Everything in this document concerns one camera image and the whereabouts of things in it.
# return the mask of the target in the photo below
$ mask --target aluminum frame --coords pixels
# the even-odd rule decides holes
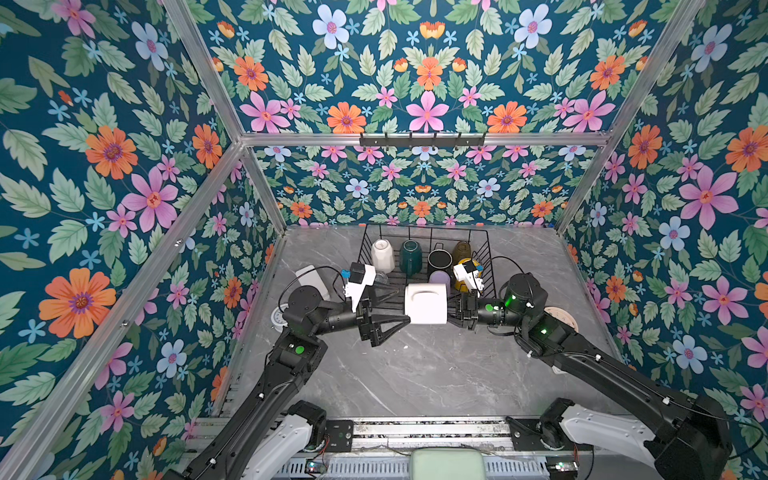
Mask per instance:
[[[624,100],[624,103],[621,104],[619,112],[611,123],[611,128],[608,131],[608,143],[595,154],[587,171],[584,172],[576,186],[573,195],[568,200],[568,206],[556,225],[560,235],[565,235],[576,212],[581,208],[592,186],[600,177],[606,162],[616,151],[616,147],[624,136],[624,132],[632,125],[632,121],[640,110],[640,106],[650,93],[651,88],[656,84],[664,66],[672,57],[686,30],[691,27],[694,18],[699,10],[704,7],[705,3],[706,0],[680,0],[680,3],[677,4],[675,11],[672,13],[672,18],[667,23],[667,26],[664,27],[654,49],[648,55],[648,62],[645,68],[637,77],[632,90]]]
[[[67,427],[86,394],[91,391],[98,373],[112,358],[152,290],[162,281],[178,254],[179,246],[192,234],[242,154],[243,147],[239,144],[224,152],[219,163],[197,189],[123,295],[56,383],[19,440],[5,454],[0,462],[0,478],[29,480],[35,473],[40,461],[51,451],[58,436]]]

